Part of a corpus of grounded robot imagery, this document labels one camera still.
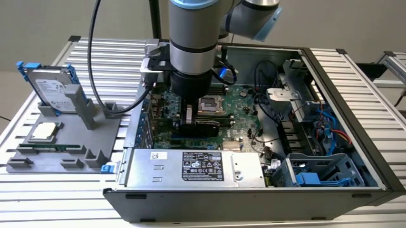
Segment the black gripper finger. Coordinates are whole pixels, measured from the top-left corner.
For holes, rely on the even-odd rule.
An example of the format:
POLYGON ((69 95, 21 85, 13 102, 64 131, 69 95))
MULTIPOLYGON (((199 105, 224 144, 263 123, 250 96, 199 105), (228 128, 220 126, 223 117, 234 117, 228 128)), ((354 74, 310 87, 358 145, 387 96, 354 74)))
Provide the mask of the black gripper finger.
POLYGON ((182 106, 180 106, 180 132, 188 133, 195 129, 195 118, 198 114, 198 100, 186 100, 182 98, 182 106))

